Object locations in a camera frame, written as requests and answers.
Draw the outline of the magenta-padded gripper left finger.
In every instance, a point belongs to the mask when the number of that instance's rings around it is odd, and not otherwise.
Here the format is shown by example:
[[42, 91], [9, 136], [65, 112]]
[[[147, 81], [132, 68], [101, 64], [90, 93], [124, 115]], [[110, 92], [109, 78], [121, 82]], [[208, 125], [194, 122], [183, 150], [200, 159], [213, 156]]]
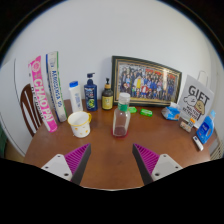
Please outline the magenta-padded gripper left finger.
[[91, 144], [88, 143], [66, 155], [56, 154], [42, 169], [79, 185], [90, 154]]

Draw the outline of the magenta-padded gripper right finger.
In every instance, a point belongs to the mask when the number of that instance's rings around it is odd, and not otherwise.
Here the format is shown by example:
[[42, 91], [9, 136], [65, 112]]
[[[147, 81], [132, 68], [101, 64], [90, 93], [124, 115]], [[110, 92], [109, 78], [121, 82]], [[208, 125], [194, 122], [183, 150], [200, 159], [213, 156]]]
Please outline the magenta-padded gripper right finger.
[[132, 153], [145, 185], [182, 169], [168, 154], [158, 155], [139, 144], [133, 145]]

